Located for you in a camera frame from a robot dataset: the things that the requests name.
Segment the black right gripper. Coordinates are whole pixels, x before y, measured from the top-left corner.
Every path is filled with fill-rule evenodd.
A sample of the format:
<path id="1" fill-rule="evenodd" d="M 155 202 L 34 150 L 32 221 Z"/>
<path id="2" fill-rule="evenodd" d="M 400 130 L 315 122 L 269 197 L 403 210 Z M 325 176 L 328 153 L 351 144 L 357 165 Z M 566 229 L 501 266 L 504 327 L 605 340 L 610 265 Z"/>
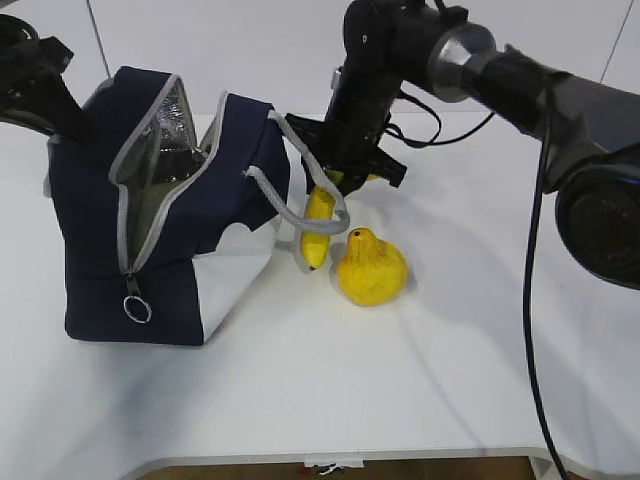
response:
<path id="1" fill-rule="evenodd" d="M 348 195 L 370 176 L 398 188 L 407 167 L 379 147 L 400 91 L 400 78 L 389 71 L 334 70 L 332 97 L 324 121 L 292 113 L 285 119 L 320 165 L 336 174 L 338 189 Z"/>

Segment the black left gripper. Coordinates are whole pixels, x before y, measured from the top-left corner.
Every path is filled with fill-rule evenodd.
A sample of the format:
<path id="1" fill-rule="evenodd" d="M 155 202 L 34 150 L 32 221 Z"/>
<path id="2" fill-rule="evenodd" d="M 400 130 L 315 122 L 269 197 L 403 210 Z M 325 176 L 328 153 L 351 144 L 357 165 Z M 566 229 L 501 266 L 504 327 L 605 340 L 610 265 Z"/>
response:
<path id="1" fill-rule="evenodd" d="M 62 74 L 74 53 L 42 38 L 15 16 L 1 16 L 1 121 L 77 143 L 95 138 L 95 124 L 67 89 Z"/>

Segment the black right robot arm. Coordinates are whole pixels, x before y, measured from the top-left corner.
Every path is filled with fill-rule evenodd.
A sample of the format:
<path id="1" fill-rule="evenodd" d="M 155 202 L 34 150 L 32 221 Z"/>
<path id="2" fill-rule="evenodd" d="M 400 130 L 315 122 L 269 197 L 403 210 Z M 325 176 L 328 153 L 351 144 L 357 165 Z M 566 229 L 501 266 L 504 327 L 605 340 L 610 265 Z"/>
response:
<path id="1" fill-rule="evenodd" d="M 472 23 L 460 6 L 354 1 L 344 16 L 346 57 L 323 120 L 290 115 L 343 194 L 370 175 L 398 186 L 405 167 L 381 150 L 397 134 L 392 104 L 411 83 L 455 103 L 474 99 L 544 143 L 542 190 L 556 197 L 559 235 L 592 275 L 639 285 L 639 98 L 545 66 Z"/>

